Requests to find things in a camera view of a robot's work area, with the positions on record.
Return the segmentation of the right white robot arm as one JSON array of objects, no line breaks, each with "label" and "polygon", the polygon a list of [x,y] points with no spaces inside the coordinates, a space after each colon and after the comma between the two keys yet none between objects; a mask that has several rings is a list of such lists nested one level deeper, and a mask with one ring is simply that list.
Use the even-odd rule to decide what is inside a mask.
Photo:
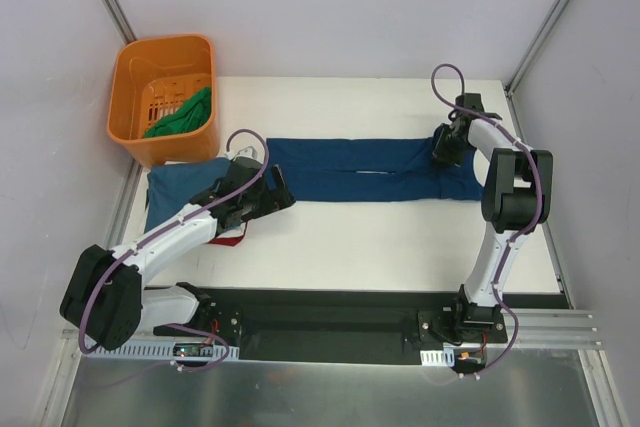
[{"label": "right white robot arm", "polygon": [[481,96],[456,97],[448,124],[438,129],[432,162],[460,167],[471,151],[489,162],[481,198],[486,230],[475,265],[449,311],[429,321],[434,338],[460,345],[488,337],[504,322],[503,290],[529,235],[549,215],[553,155],[511,135],[501,117],[484,111]]}]

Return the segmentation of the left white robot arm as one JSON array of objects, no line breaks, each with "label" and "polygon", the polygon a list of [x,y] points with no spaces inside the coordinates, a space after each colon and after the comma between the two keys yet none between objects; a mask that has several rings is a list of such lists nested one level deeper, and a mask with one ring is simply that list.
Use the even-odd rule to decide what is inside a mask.
[{"label": "left white robot arm", "polygon": [[157,328],[210,337],[214,313],[208,294],[187,282],[167,288],[150,288],[149,282],[191,250],[294,203],[279,165],[236,156],[223,177],[141,237],[110,249],[86,248],[59,313],[78,328],[81,341],[91,339],[95,348],[108,351],[138,331]]}]

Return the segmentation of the dark blue t shirt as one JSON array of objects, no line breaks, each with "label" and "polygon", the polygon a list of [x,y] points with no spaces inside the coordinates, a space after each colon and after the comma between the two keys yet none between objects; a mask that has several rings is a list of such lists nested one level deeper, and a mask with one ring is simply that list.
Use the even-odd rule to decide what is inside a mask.
[{"label": "dark blue t shirt", "polygon": [[298,201],[479,201],[474,154],[460,167],[433,161],[436,137],[418,139],[269,138],[269,164],[280,167]]}]

